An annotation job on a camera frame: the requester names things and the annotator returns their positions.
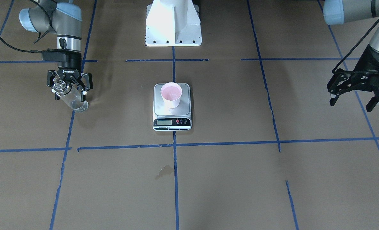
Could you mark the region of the black gripper screen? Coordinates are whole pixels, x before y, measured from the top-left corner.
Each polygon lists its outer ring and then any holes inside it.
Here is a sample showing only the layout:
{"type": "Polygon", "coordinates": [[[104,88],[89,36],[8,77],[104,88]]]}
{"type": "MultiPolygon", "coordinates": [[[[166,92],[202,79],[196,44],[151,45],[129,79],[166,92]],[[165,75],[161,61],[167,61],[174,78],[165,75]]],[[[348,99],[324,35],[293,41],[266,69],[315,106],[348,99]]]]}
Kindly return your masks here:
{"type": "Polygon", "coordinates": [[[371,112],[379,104],[379,51],[367,45],[359,58],[354,71],[337,69],[327,83],[330,93],[330,105],[334,106],[338,98],[353,90],[373,92],[374,96],[366,105],[367,112],[371,112]]]}

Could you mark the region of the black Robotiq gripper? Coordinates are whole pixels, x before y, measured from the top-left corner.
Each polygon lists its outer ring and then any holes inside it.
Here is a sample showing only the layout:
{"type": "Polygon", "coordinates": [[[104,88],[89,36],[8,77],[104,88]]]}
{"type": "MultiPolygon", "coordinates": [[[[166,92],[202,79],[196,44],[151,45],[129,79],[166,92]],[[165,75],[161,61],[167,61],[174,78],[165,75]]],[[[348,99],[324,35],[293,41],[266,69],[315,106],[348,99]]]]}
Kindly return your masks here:
{"type": "Polygon", "coordinates": [[[64,82],[71,83],[75,86],[76,92],[80,96],[79,101],[85,102],[86,95],[89,90],[93,89],[93,75],[92,73],[81,74],[81,61],[57,62],[58,70],[47,71],[47,86],[51,88],[52,93],[55,95],[55,100],[59,100],[53,86],[55,79],[58,78],[64,82]]]}

